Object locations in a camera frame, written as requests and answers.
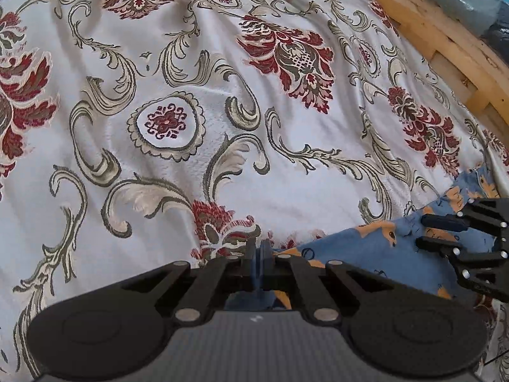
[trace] screw head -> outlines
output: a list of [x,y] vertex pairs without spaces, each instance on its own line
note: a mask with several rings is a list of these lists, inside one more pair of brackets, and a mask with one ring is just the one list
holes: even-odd
[[175,312],[175,317],[181,322],[193,322],[198,320],[199,311],[194,308],[181,308]]
[[318,308],[313,313],[313,316],[321,322],[332,322],[339,317],[339,313],[333,308]]

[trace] wrinkled fabric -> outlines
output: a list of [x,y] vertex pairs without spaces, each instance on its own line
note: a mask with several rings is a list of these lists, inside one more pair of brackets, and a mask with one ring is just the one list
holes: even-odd
[[0,56],[0,380],[38,374],[57,301],[408,216],[483,163],[509,191],[375,0],[0,0]]
[[426,228],[424,214],[456,214],[471,198],[498,198],[493,177],[486,166],[460,174],[454,185],[437,200],[407,217],[381,221],[344,230],[337,234],[282,251],[325,267],[329,260],[342,260],[368,272],[406,284],[427,293],[454,298],[466,306],[475,306],[475,293],[460,287],[449,261],[439,254],[419,250],[418,237],[458,242],[465,250],[491,252],[495,238],[482,231],[468,229],[448,232]]

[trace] wooden slat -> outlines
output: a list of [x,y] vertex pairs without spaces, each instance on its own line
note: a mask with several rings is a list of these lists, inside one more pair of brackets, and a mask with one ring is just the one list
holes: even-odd
[[[509,123],[509,68],[485,43],[426,0],[378,1],[403,30],[410,30],[414,36],[425,36],[431,47],[424,47],[426,54],[433,49],[440,52],[488,96],[489,102]],[[482,102],[476,99],[475,105],[480,108]]]
[[447,83],[447,86],[454,91],[457,99],[464,105],[466,105],[467,101],[478,90],[461,70],[442,56],[441,53],[436,52],[429,62],[429,65],[438,73],[444,82]]
[[490,100],[488,99],[488,96],[486,94],[484,94],[483,92],[481,92],[480,90],[477,90],[470,97],[470,99],[467,100],[467,102],[465,103],[465,106],[474,115],[480,116],[489,104],[490,104]]
[[435,47],[428,40],[416,34],[407,24],[398,28],[399,32],[405,36],[410,43],[422,54],[426,60],[430,61],[436,53]]

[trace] blue patterned cloth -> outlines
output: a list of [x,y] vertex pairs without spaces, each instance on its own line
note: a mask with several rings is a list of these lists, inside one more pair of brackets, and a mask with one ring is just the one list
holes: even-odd
[[[473,306],[477,295],[457,284],[450,263],[436,253],[419,250],[415,240],[422,236],[437,237],[457,240],[470,252],[492,250],[493,236],[473,229],[449,233],[426,228],[421,224],[421,217],[423,214],[454,214],[471,197],[498,196],[490,171],[486,166],[481,166],[460,174],[444,196],[407,217],[350,228],[277,252],[302,256],[318,266],[329,260],[342,260],[424,292],[455,298],[465,305]],[[251,295],[242,293],[230,297],[226,308],[265,310],[273,307],[274,301],[283,299],[281,295],[276,297],[273,292],[257,291]]]

